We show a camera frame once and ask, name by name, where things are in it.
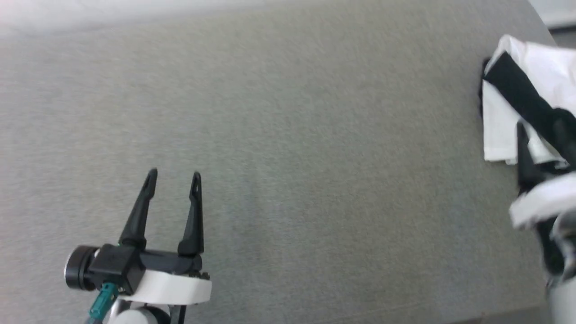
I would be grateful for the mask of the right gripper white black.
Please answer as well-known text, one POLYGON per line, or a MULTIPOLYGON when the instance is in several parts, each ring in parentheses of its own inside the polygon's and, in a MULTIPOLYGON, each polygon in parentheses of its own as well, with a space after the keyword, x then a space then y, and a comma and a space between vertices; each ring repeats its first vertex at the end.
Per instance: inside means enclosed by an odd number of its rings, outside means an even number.
MULTIPOLYGON (((568 110, 554 110, 556 150, 571 169, 576 168, 576 119, 568 110)), ((509 208, 512 226, 527 228, 560 215, 576 206, 576 175, 564 174, 546 180, 529 150, 524 123, 517 123, 517 184, 519 197, 509 208)))

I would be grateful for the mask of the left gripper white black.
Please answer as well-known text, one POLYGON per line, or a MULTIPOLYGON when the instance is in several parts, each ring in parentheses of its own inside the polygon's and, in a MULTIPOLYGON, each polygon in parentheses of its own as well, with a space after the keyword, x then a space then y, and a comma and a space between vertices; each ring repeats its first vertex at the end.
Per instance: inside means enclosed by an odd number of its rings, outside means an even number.
MULTIPOLYGON (((157 169, 150 169, 118 240, 119 246, 145 248, 149 204, 156 192, 157 169)), ((190 208, 183 238, 176 252, 147 250, 140 258, 144 276, 135 293, 119 299, 136 303, 188 306, 211 298, 210 276, 202 271, 204 253, 202 178, 194 172, 190 208)))

